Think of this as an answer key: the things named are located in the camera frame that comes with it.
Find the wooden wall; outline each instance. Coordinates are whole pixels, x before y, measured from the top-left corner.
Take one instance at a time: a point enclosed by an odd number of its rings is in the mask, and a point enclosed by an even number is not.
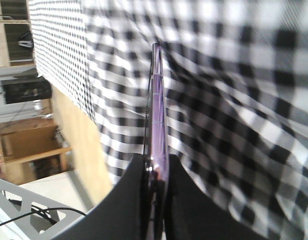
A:
[[[73,149],[74,165],[93,204],[112,189],[96,125],[68,97],[53,87],[55,122]]]

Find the plywood board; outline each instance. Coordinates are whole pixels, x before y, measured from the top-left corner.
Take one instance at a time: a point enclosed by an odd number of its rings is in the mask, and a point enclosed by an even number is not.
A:
[[[15,159],[48,152],[60,146],[55,140],[55,126],[36,128],[9,134]]]
[[[70,99],[53,87],[55,122],[73,149],[78,176],[93,204],[112,189],[96,125]]]
[[[17,133],[30,129],[46,128],[50,126],[55,126],[55,122],[52,119],[43,119],[41,117],[2,122],[0,123],[0,135]]]
[[[0,23],[0,67],[9,67],[9,52],[4,24]]]

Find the gingham cloth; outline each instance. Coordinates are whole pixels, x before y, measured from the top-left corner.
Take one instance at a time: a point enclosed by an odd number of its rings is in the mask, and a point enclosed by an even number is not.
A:
[[[93,119],[80,2],[30,0],[29,10],[38,73]]]
[[[170,152],[237,221],[308,240],[308,1],[84,0],[82,13],[112,181],[143,150],[160,42]]]

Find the black cable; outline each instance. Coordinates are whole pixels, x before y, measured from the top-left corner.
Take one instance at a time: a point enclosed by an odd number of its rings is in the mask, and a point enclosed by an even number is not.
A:
[[[28,212],[26,214],[23,214],[23,215],[20,215],[18,217],[15,217],[13,219],[10,219],[6,222],[2,222],[0,223],[0,227],[3,226],[3,225],[6,225],[8,223],[11,223],[13,221],[16,221],[16,220],[19,220],[19,219],[22,219],[24,217],[27,217],[27,216],[30,216],[30,215],[33,215],[33,214],[37,214],[37,213],[44,213],[44,212],[47,212],[47,211],[54,211],[54,210],[69,210],[69,211],[74,211],[74,212],[77,212],[83,216],[86,216],[85,213],[83,213],[82,211],[79,211],[77,209],[74,209],[74,208],[71,208],[71,207],[51,207],[51,208],[46,208],[46,209],[42,209],[42,210],[37,210],[37,211],[32,211],[32,212]]]
[[[12,121],[23,111],[23,109],[24,109],[24,107],[26,106],[26,104],[27,104],[27,102],[24,102],[24,104],[22,105],[22,107],[20,108],[20,110],[19,110],[19,111],[13,116],[13,118],[12,118],[10,121],[8,121],[7,123],[12,122]],[[10,127],[11,125],[13,125],[13,124],[9,124],[9,125],[4,126],[2,129],[0,129],[0,131],[3,130],[3,129],[5,129],[5,128]]]
[[[8,199],[12,204],[21,206],[22,205],[22,201],[19,200],[14,200],[14,199]],[[42,208],[35,206],[32,204],[32,212],[34,211],[43,211]],[[48,222],[50,222],[51,225],[55,225],[57,223],[57,221],[53,220],[51,217],[49,217],[45,212],[38,212],[37,213],[39,216],[43,217],[44,219],[46,219]]]

